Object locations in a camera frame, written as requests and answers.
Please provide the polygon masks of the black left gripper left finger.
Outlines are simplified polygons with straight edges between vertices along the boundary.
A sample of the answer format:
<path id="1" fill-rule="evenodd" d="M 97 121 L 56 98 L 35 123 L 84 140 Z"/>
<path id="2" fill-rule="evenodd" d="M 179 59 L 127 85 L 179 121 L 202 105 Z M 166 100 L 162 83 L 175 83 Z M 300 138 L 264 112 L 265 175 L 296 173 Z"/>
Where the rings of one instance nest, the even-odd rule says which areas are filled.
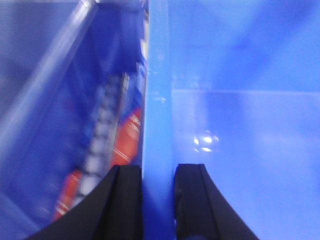
<path id="1" fill-rule="evenodd" d="M 115 165 L 77 206 L 31 240 L 141 240 L 142 171 Z"/>

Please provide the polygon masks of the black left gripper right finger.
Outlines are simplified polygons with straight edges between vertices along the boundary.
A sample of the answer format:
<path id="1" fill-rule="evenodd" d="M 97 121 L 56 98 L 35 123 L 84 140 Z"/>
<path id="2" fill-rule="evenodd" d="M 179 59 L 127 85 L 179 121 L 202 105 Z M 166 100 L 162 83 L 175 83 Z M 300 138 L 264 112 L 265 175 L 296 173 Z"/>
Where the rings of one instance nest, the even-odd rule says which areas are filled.
<path id="1" fill-rule="evenodd" d="M 179 164 L 174 175 L 178 240 L 256 240 L 212 181 L 204 164 Z"/>

